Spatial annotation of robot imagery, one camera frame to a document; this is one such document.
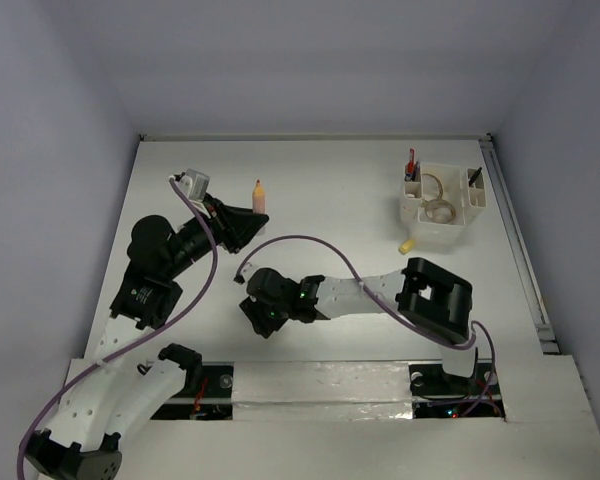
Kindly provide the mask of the white perforated organizer basket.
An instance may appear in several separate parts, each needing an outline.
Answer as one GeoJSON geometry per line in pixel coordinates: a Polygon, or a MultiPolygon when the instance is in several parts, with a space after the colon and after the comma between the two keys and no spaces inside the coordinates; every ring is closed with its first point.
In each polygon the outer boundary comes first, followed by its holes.
{"type": "Polygon", "coordinates": [[[401,187],[399,214],[407,238],[400,251],[456,246],[486,207],[482,168],[435,163],[414,166],[401,187]]]}

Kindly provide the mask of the yellow highlighter cap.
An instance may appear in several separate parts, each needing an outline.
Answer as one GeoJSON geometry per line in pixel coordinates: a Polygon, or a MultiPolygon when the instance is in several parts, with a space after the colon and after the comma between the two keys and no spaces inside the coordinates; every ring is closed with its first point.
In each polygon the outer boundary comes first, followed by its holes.
{"type": "Polygon", "coordinates": [[[407,241],[405,241],[404,243],[402,243],[399,248],[398,251],[401,255],[406,255],[408,254],[413,248],[415,247],[415,240],[414,239],[409,239],[407,241]]]}

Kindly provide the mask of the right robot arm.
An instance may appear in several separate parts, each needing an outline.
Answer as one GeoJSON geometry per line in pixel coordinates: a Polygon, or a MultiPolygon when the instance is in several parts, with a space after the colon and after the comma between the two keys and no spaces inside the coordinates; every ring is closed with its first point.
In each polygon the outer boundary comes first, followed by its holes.
{"type": "Polygon", "coordinates": [[[440,343],[440,379],[462,392],[477,378],[477,348],[470,334],[473,286],[420,257],[388,274],[340,279],[324,275],[299,281],[247,262],[234,277],[247,298],[239,307],[256,334],[268,338],[289,320],[310,324],[347,315],[396,313],[415,331],[440,343]]]}

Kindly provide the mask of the pink highlighter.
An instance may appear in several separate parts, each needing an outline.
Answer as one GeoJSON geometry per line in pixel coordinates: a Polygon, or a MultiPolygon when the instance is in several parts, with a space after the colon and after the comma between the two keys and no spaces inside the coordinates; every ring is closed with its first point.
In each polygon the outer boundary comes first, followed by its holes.
{"type": "Polygon", "coordinates": [[[258,214],[266,213],[266,193],[260,179],[256,181],[252,192],[252,210],[258,214]]]}

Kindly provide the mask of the red gel pen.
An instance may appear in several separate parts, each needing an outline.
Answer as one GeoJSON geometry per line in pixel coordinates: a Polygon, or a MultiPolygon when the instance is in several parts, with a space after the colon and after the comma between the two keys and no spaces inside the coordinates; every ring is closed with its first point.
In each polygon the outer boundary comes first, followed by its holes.
{"type": "Polygon", "coordinates": [[[415,150],[413,148],[410,148],[408,163],[405,165],[405,180],[412,181],[414,179],[415,171],[416,171],[415,150]]]}

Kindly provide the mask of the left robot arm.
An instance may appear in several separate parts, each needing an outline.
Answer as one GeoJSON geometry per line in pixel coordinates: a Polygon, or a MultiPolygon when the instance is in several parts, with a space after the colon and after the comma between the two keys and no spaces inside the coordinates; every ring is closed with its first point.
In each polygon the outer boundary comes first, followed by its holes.
{"type": "Polygon", "coordinates": [[[25,433],[19,478],[30,463],[51,479],[113,479],[124,447],[165,401],[200,390],[198,352],[170,343],[145,372],[137,370],[131,353],[190,313],[211,286],[219,251],[240,252],[269,217],[211,195],[187,205],[193,217],[180,229],[160,215],[133,226],[129,264],[95,356],[25,433]]]}

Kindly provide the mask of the black handled scissors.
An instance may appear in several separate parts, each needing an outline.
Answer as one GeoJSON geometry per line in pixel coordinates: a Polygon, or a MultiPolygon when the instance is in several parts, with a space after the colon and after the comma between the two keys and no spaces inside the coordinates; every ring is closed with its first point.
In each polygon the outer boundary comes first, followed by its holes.
{"type": "Polygon", "coordinates": [[[472,171],[467,171],[468,173],[468,187],[469,188],[484,188],[484,179],[483,179],[483,168],[479,167],[472,171]]]}

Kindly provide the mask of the clear tape roll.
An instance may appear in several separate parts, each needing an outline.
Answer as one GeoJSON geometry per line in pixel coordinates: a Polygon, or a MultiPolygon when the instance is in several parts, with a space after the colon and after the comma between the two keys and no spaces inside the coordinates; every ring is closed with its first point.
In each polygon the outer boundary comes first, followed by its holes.
{"type": "Polygon", "coordinates": [[[424,207],[427,218],[437,224],[448,224],[455,220],[455,207],[444,199],[434,199],[424,207]]]}

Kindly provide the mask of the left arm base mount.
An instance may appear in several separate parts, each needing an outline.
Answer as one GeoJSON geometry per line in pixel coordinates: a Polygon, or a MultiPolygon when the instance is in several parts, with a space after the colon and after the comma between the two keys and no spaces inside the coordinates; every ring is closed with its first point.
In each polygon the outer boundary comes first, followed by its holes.
{"type": "Polygon", "coordinates": [[[198,390],[183,390],[170,398],[152,420],[224,421],[233,418],[234,365],[205,363],[198,390]]]}

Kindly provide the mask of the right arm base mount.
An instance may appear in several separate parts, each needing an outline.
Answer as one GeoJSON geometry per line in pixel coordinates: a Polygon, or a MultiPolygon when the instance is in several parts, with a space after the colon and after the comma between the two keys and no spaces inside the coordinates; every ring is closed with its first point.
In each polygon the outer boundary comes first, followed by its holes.
{"type": "Polygon", "coordinates": [[[471,377],[447,374],[440,364],[409,366],[415,419],[501,418],[505,409],[497,374],[479,362],[471,377]]]}

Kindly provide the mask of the beige masking tape roll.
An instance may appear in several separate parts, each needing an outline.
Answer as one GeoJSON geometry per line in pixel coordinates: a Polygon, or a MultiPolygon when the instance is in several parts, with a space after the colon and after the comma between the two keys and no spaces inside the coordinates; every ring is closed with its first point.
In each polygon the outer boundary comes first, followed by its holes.
{"type": "Polygon", "coordinates": [[[420,177],[423,195],[430,195],[434,198],[443,197],[444,186],[442,181],[436,175],[424,172],[420,174],[420,177]]]}

